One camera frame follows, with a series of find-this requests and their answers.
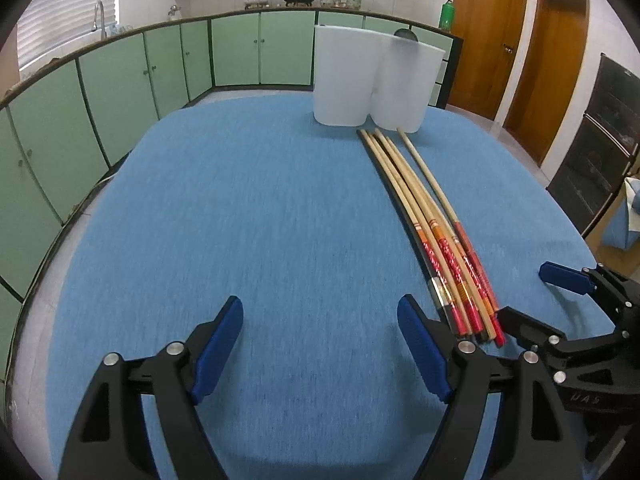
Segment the light bamboo chopstick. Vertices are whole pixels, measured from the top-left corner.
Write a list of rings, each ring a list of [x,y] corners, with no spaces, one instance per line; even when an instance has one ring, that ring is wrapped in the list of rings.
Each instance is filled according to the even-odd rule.
[[[474,278],[474,274],[466,264],[465,256],[462,255],[454,233],[450,231],[450,226],[448,226],[434,197],[427,191],[408,160],[396,148],[390,137],[378,129],[375,129],[374,136],[396,165],[420,207],[419,220],[426,222],[426,228],[423,228],[426,236],[435,245],[436,255],[444,260],[446,281],[454,289],[452,292],[454,299],[462,307],[465,319],[469,322],[472,330],[479,328],[498,348],[502,347],[506,343],[506,337],[503,335],[495,315],[489,314],[486,292],[478,284],[478,279]]]

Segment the chopstick with red end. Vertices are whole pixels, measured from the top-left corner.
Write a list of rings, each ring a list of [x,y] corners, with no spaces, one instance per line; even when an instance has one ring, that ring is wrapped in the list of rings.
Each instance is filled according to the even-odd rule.
[[[458,305],[454,299],[454,294],[448,288],[442,265],[423,229],[426,222],[419,220],[420,207],[409,190],[405,179],[390,159],[390,156],[380,147],[380,144],[371,133],[364,129],[359,129],[358,134],[363,144],[372,153],[375,162],[382,169],[386,181],[392,187],[395,202],[400,203],[402,214],[407,219],[406,225],[410,234],[416,240],[416,251],[424,262],[427,285],[440,317],[449,325],[450,330],[456,336],[470,336],[472,334],[471,326],[463,315],[462,307]]]

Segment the white window blind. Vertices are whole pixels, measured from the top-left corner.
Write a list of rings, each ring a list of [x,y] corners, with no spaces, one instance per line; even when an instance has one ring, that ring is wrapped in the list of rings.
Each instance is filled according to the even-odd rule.
[[[32,0],[17,23],[18,67],[92,32],[98,2],[103,4],[104,24],[115,23],[116,0]]]

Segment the green bottle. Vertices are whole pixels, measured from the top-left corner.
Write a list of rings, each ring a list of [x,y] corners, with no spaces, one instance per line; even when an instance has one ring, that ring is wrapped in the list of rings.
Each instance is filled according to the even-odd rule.
[[[440,10],[438,28],[444,32],[451,32],[452,25],[454,24],[454,14],[456,14],[454,2],[447,0],[442,5],[442,10]]]

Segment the chopstick with orange band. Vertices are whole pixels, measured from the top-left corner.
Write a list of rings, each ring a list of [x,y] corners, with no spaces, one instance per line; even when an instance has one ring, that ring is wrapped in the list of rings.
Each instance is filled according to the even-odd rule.
[[[383,166],[383,172],[392,180],[392,187],[399,192],[401,205],[408,212],[410,221],[438,276],[442,296],[450,305],[454,326],[461,335],[496,338],[483,298],[475,286],[471,274],[464,270],[461,258],[451,246],[451,237],[438,222],[436,207],[431,195],[411,168],[404,155],[386,134],[363,131],[366,141],[373,148],[375,158]]]

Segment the small kettle on counter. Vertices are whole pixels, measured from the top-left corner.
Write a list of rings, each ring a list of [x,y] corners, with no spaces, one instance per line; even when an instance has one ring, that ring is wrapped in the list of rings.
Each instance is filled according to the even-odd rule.
[[[170,7],[167,13],[168,21],[176,20],[179,14],[180,14],[180,8],[176,4],[174,4],[173,6]]]

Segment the green lower kitchen cabinets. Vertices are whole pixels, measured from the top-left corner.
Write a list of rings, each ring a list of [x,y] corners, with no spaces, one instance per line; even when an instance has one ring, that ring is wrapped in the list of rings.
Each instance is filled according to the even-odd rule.
[[[1,356],[68,219],[158,120],[218,89],[308,88],[320,25],[401,18],[317,9],[148,26],[52,61],[1,100]]]

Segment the black glass cabinet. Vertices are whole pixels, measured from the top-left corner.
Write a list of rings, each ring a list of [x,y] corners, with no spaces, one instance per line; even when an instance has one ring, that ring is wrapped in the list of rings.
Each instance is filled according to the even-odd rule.
[[[547,191],[587,235],[600,220],[639,151],[639,77],[602,54],[582,122]]]

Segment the chrome sink faucet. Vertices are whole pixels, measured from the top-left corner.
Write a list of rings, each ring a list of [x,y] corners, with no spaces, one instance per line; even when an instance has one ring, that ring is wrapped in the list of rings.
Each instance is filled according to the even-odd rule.
[[[94,4],[93,22],[92,22],[91,30],[93,32],[99,32],[101,40],[104,40],[107,37],[106,27],[105,27],[105,10],[104,10],[104,4],[101,0],[98,0]]]

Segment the brown wooden door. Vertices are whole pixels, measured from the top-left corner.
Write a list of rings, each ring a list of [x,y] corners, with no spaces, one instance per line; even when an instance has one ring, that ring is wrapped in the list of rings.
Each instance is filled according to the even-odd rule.
[[[537,0],[523,70],[503,128],[536,164],[570,105],[586,50],[590,0]]]
[[[462,39],[449,103],[497,116],[520,43],[526,0],[454,0],[452,33]]]

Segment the white utensil holder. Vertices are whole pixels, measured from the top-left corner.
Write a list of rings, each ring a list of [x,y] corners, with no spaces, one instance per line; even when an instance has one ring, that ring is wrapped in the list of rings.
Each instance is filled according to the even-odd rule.
[[[445,51],[362,28],[314,28],[314,119],[331,127],[417,132]]]

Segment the blue table mat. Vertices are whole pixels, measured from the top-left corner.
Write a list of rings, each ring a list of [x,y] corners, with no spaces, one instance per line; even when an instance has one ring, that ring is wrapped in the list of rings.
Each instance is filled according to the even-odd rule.
[[[102,358],[145,358],[241,299],[239,340],[198,406],[233,479],[409,479],[444,407],[397,325],[435,312],[352,128],[306,93],[198,104],[157,122],[93,209],[56,309],[46,387],[63,454]]]

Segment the glass jars on counter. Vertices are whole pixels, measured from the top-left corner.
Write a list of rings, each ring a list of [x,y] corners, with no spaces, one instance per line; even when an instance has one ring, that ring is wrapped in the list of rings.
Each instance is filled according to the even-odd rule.
[[[360,10],[362,0],[319,0],[322,8]]]

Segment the black chopstick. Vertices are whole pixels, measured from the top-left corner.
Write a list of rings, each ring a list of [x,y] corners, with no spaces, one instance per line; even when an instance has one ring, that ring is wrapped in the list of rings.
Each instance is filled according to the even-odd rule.
[[[358,131],[358,136],[360,137],[372,164],[375,166],[378,175],[383,181],[387,194],[390,196],[390,200],[392,201],[400,221],[409,237],[439,318],[448,326],[454,336],[464,335],[464,326],[457,318],[457,311],[452,305],[452,302],[445,295],[442,280],[433,268],[430,256],[423,244],[421,231],[416,228],[419,225],[419,222],[416,220],[416,215],[408,204],[405,194],[401,191],[398,182],[390,171],[388,163],[383,159],[383,155],[376,147],[376,143],[371,138],[370,134],[367,133],[366,130],[360,129]]]

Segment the dark red chopstick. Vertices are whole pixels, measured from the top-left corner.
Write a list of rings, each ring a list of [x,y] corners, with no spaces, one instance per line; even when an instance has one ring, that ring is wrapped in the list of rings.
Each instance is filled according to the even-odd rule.
[[[401,140],[404,141],[412,157],[423,172],[428,184],[437,196],[439,203],[442,205],[442,210],[445,211],[447,223],[448,226],[450,226],[450,231],[456,234],[456,242],[458,243],[459,248],[462,250],[462,254],[465,255],[465,257],[469,260],[471,269],[475,273],[475,276],[480,280],[480,284],[482,285],[484,292],[486,292],[488,301],[487,309],[489,311],[489,314],[496,314],[499,309],[497,297],[495,296],[494,291],[491,288],[491,284],[488,280],[488,276],[486,275],[484,266],[480,262],[480,258],[478,258],[478,255],[472,243],[470,242],[469,237],[466,235],[457,213],[454,211],[454,207],[451,206],[448,197],[435,179],[434,174],[432,174],[431,172],[431,169],[427,167],[426,162],[424,162],[422,156],[416,150],[409,137],[405,134],[405,131],[401,128],[397,128],[397,131],[401,137]]]

